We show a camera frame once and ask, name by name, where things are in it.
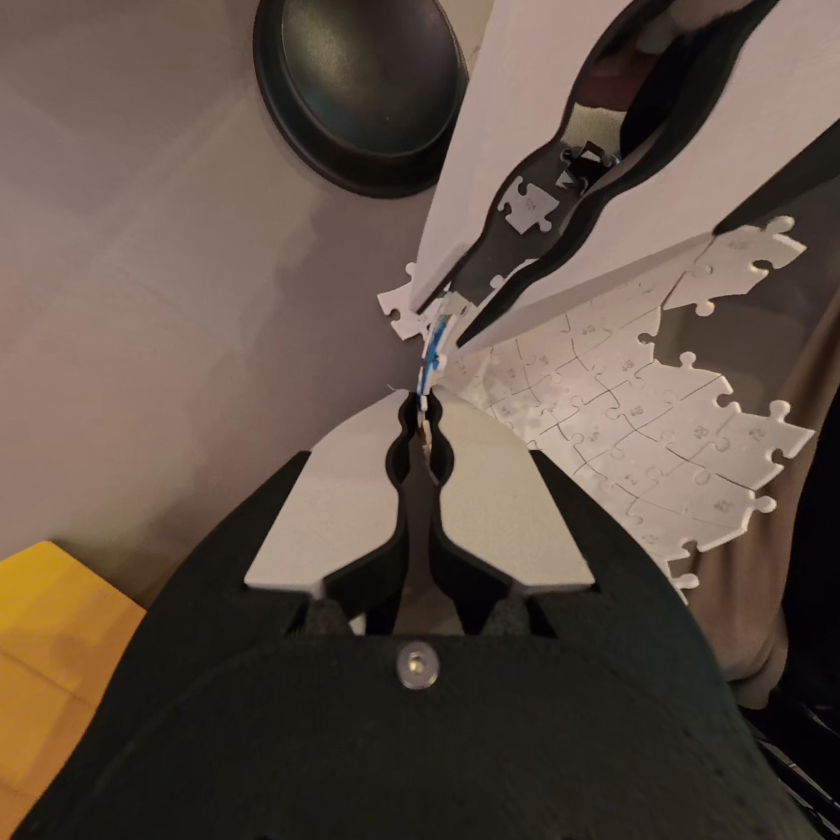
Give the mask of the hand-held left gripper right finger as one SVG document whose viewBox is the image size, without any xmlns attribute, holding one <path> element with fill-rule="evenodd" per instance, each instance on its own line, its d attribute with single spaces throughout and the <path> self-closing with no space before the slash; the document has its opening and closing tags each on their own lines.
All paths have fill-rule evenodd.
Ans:
<svg viewBox="0 0 840 840">
<path fill-rule="evenodd" d="M 585 592 L 595 577 L 528 447 L 458 396 L 429 396 L 436 484 L 429 568 L 466 635 L 513 596 Z"/>
</svg>

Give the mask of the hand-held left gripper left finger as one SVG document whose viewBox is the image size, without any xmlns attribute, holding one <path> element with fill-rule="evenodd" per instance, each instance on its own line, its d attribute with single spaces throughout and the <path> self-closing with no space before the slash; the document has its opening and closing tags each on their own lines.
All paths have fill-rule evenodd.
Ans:
<svg viewBox="0 0 840 840">
<path fill-rule="evenodd" d="M 330 600 L 347 618 L 402 591 L 403 482 L 415 395 L 394 391 L 327 433 L 303 466 L 245 573 L 254 590 Z"/>
</svg>

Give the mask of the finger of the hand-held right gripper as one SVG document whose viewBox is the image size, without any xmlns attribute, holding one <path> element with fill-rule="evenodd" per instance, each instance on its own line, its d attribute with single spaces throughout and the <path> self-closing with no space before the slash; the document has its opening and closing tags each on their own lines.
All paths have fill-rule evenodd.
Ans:
<svg viewBox="0 0 840 840">
<path fill-rule="evenodd" d="M 664 2 L 495 2 L 451 136 L 415 260 L 409 308 L 421 312 L 451 284 L 472 301 L 473 277 L 462 266 L 489 235 L 505 245 L 532 246 L 541 233 L 519 235 L 497 211 L 513 179 L 560 201 L 549 218 L 571 207 L 552 184 L 560 168 L 574 86 L 594 63 L 634 40 Z"/>
<path fill-rule="evenodd" d="M 646 151 L 581 200 L 457 347 L 513 338 L 765 213 L 740 208 L 838 124 L 838 72 L 838 2 L 756 2 L 730 17 Z"/>
</svg>

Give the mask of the white curved puzzle ball section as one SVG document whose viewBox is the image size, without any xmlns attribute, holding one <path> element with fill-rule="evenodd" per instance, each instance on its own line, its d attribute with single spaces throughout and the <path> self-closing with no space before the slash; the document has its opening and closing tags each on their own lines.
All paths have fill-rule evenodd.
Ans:
<svg viewBox="0 0 840 840">
<path fill-rule="evenodd" d="M 798 456 L 815 430 L 789 423 L 791 405 L 763 414 L 722 404 L 724 374 L 655 358 L 663 312 L 712 314 L 716 298 L 743 295 L 806 246 L 792 216 L 715 237 L 682 270 L 661 267 L 488 350 L 454 359 L 467 314 L 446 292 L 423 314 L 437 358 L 423 392 L 441 384 L 543 452 L 618 520 L 683 594 L 698 587 L 671 564 L 690 547 L 713 550 L 742 536 L 775 500 L 762 488 Z"/>
</svg>

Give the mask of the white puzzle piece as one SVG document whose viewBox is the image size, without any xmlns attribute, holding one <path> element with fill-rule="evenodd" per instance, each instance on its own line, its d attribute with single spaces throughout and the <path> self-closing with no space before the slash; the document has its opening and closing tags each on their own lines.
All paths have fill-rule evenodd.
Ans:
<svg viewBox="0 0 840 840">
<path fill-rule="evenodd" d="M 390 319 L 393 331 L 403 342 L 414 337 L 426 339 L 431 325 L 434 323 L 440 305 L 440 299 L 433 299 L 421 312 L 413 312 L 409 308 L 410 291 L 416 264 L 409 262 L 405 266 L 405 273 L 409 281 L 402 286 L 383 292 L 377 300 L 383 314 Z"/>
<path fill-rule="evenodd" d="M 525 183 L 523 176 L 518 175 L 502 194 L 497 211 L 505 214 L 505 221 L 519 235 L 525 235 L 533 227 L 547 234 L 552 227 L 550 215 L 559 206 L 557 198 L 538 185 Z"/>
</svg>

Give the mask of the small red black object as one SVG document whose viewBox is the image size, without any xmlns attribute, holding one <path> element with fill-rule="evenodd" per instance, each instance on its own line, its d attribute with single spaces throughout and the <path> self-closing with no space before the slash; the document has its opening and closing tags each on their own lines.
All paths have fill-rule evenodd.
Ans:
<svg viewBox="0 0 840 840">
<path fill-rule="evenodd" d="M 578 197 L 586 194 L 621 158 L 588 140 L 563 150 L 554 185 Z"/>
</svg>

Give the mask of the black round dome object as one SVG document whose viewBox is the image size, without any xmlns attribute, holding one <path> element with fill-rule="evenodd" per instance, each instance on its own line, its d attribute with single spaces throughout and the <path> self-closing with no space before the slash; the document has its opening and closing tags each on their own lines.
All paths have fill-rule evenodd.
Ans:
<svg viewBox="0 0 840 840">
<path fill-rule="evenodd" d="M 255 78 L 295 154 L 326 181 L 377 199 L 433 187 L 468 85 L 436 1 L 262 1 Z"/>
</svg>

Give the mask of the yellow plastic bin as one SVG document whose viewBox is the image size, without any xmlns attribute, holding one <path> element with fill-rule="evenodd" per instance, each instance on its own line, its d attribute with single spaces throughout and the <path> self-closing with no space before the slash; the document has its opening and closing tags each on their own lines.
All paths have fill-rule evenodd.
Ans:
<svg viewBox="0 0 840 840">
<path fill-rule="evenodd" d="M 2 839 L 67 762 L 145 614 L 52 542 L 2 560 Z"/>
</svg>

